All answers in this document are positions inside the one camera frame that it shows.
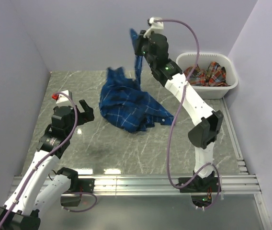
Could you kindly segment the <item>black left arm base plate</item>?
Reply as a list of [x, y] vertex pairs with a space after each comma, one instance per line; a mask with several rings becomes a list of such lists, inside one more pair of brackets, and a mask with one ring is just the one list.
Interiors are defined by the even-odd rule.
[[67, 190], [69, 193], [85, 192], [93, 193], [94, 190], [94, 178], [81, 178], [72, 179], [70, 188]]

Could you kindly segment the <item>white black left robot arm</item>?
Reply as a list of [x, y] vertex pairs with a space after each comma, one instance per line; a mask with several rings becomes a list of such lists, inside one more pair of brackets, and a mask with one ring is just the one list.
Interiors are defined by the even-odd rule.
[[81, 181], [78, 172], [59, 169], [50, 184], [43, 184], [70, 145], [74, 126], [94, 120], [93, 109], [85, 100], [79, 101], [83, 112], [70, 102], [57, 102], [51, 123], [39, 139], [28, 171], [13, 194], [0, 206], [0, 230], [37, 230], [43, 214], [64, 193], [72, 193], [80, 201], [82, 195], [92, 195], [94, 179]]

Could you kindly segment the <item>blue plaid long sleeve shirt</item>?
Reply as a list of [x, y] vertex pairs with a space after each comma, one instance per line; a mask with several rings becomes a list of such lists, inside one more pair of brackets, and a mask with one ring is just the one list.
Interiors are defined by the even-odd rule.
[[102, 86], [99, 110], [113, 126], [129, 133], [146, 131], [156, 123], [170, 126], [174, 116], [148, 92], [141, 90], [143, 57], [135, 58], [135, 78], [127, 78], [124, 68], [108, 68]]

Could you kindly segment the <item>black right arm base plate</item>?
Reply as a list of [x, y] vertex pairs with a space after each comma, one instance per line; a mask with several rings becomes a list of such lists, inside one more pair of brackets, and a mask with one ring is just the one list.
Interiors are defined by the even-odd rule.
[[207, 193], [220, 192], [219, 182], [217, 177], [201, 178], [196, 177], [187, 186], [179, 189], [180, 193]]

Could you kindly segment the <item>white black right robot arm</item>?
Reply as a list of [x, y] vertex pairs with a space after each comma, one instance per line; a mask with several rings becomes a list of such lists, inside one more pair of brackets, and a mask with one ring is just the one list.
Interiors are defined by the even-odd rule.
[[205, 191], [214, 179], [213, 148], [219, 134], [224, 115], [210, 107], [187, 81], [182, 69], [169, 58], [169, 44], [166, 36], [145, 30], [140, 33], [130, 30], [133, 49], [137, 56], [148, 63], [153, 77], [176, 99], [179, 108], [184, 108], [194, 127], [188, 132], [188, 139], [195, 148], [193, 176], [198, 191]]

